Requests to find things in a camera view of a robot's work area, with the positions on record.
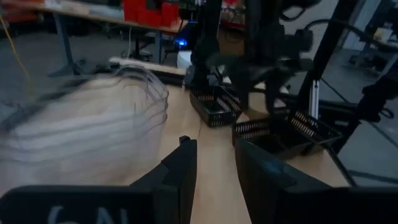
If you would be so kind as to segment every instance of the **light wood surface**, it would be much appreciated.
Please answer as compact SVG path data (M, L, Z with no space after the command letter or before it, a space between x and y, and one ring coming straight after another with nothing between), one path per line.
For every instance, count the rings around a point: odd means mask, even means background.
M162 71L163 67L117 58L112 60L120 61L123 65L141 65L151 70ZM175 67L164 67L164 71L183 73ZM191 106L187 91L175 86L167 88L170 93L169 108L160 147L160 158L163 159L178 147L180 136L186 135L198 140L198 174L191 222L251 223L236 172L231 128L207 127ZM266 112L262 94L253 93L250 96L250 105L255 110ZM247 120L248 117L242 115L238 122ZM307 157L296 157L286 163L332 187L349 186L327 151Z
M75 1L61 1L67 2L63 5L63 7L53 7L44 2L29 2L29 1L21 1L21 0L2 0L3 4L12 4L14 6L18 6L24 9L45 11L45 12L53 12L58 14L63 14L66 16L75 16L84 19L91 19L97 21L104 22L112 22L115 24L122 24L127 26L134 27L142 27L146 29L152 30L161 30L169 33L177 33L180 27L180 21L176 22L172 27L151 27L142 24L138 24L136 22L124 21L122 18L116 18L113 16L105 16L105 15L97 15L90 14L90 4L86 4L83 2L75 2ZM188 21L183 21L183 26L187 25Z

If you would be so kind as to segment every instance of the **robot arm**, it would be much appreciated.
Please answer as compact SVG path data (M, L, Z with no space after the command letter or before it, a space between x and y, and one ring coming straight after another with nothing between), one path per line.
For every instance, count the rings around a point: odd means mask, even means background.
M295 35L285 35L280 18L289 19L283 13L297 6L304 12L320 0L246 0L245 51L242 57L220 55L217 30L222 0L207 0L201 6L199 24L201 36L192 53L195 66L191 85L206 88L210 67L226 65L222 76L231 79L234 90L244 110L248 109L249 92L260 82L267 84L267 108L273 112L273 104L280 87L295 72L312 68L311 60L302 60L300 52L309 51L312 33L298 30Z

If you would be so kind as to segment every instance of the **black plastic basket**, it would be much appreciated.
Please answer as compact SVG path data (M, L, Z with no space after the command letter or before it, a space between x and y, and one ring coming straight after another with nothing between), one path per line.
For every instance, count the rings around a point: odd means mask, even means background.
M281 108L275 111L277 116L283 116L286 121L290 121L311 142L311 146L306 148L302 155L312 154L321 151L325 146L330 146L337 139L341 138L340 132L319 121L308 114L296 111L292 114L292 109Z
M277 156L281 154L281 159L287 159L298 154L308 155L321 151L325 145L341 138L341 134L303 112L296 111L293 114L290 108L277 108L273 117L236 124L233 128L233 141L237 138L261 144L259 146L263 149Z
M301 154L311 142L283 118L266 118L238 123L232 129L232 143L243 138L263 148L279 159L291 159Z
M211 128L234 124L242 113L239 102L222 87L190 91L192 106Z

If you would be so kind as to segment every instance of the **yellow cable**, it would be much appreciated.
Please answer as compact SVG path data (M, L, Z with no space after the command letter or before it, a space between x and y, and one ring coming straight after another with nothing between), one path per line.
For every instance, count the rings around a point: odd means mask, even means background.
M0 21L2 24L2 27L7 35L8 41L11 44L11 48L12 48L12 53L14 53L15 58L17 59L19 65L21 66L22 70L24 71L24 75L25 75L25 79L26 79L26 88L27 88L27 94L32 97L34 95L34 87L33 87L33 83L32 80L30 79L30 75L29 72L26 70L24 64L22 64L19 55L17 54L17 50L15 49L14 43L11 39L10 33L8 33L8 29L6 27L6 23L4 22L1 14L0 14Z

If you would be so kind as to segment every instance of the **red box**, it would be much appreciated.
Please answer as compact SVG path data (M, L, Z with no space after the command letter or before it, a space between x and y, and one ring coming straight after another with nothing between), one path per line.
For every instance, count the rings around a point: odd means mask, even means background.
M145 10L146 0L124 0L124 20L137 22L137 12Z
M149 11L149 23L152 27L160 27L162 25L162 16L159 11Z
M179 19L179 8L169 3L162 4L162 25L170 27Z
M229 4L229 5L232 5L232 6L235 5L236 2L237 2L237 0L224 0L225 4Z
M148 13L147 10L141 10L141 11L137 11L137 22L139 24L147 24L148 23Z

